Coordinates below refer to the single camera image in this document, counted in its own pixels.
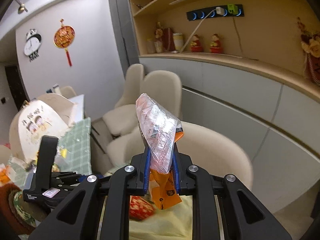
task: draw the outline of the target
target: jar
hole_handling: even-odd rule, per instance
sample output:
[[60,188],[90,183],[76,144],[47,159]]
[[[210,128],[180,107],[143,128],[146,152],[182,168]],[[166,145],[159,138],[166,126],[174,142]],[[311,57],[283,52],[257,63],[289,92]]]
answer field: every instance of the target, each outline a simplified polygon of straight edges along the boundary
[[173,34],[173,42],[176,50],[181,50],[184,42],[183,42],[183,34],[182,33],[174,33]]
[[157,52],[157,53],[162,53],[162,52],[163,52],[163,44],[162,44],[162,41],[156,41],[156,42],[155,42],[155,46],[156,46],[156,52]]
[[155,45],[152,39],[147,39],[147,51],[148,51],[148,54],[156,53]]

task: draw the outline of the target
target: white cabinet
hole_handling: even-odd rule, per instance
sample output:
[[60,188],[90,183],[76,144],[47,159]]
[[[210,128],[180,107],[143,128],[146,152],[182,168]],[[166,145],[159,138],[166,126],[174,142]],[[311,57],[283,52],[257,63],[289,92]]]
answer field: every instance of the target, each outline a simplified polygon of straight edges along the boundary
[[202,62],[170,59],[170,58],[140,58],[146,73],[155,70],[167,70],[176,73],[183,86],[202,91]]
[[284,86],[274,124],[320,153],[320,104],[316,101]]
[[203,63],[202,92],[271,121],[281,84],[236,68]]
[[199,61],[140,58],[146,72],[176,73],[183,86],[198,90],[249,111],[269,122],[274,115],[281,84],[236,68]]
[[249,156],[256,155],[268,127],[220,102],[182,90],[182,115],[186,122],[202,125],[225,135]]
[[270,128],[253,160],[253,194],[274,213],[305,193],[319,179],[319,159]]

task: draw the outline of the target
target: panda clock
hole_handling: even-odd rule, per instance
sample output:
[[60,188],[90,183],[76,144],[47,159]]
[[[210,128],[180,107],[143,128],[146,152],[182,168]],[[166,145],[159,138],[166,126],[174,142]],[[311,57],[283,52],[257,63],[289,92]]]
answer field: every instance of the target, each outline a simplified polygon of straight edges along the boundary
[[24,54],[29,56],[29,61],[39,57],[38,49],[41,46],[41,35],[36,29],[30,29],[26,35],[26,44],[24,46]]

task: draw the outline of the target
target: green checkered tablecloth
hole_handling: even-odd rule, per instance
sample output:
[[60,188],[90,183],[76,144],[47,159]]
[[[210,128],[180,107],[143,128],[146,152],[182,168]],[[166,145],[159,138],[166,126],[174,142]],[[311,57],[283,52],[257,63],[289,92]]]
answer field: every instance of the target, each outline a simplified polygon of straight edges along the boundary
[[[64,163],[60,165],[61,171],[75,171],[79,174],[90,175],[91,152],[90,152],[91,119],[88,117],[74,125],[70,131],[60,138],[58,149],[64,148],[68,151]],[[8,162],[16,172],[14,183],[22,188],[28,173],[18,164]]]

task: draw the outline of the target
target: plastic bag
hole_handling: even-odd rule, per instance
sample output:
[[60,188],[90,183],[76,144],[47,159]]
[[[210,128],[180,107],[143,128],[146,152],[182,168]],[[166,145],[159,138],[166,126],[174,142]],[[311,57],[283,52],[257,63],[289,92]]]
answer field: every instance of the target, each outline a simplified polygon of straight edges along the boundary
[[149,191],[160,209],[179,202],[173,185],[171,169],[174,143],[183,136],[180,120],[147,94],[136,101],[136,112],[141,136],[151,152]]

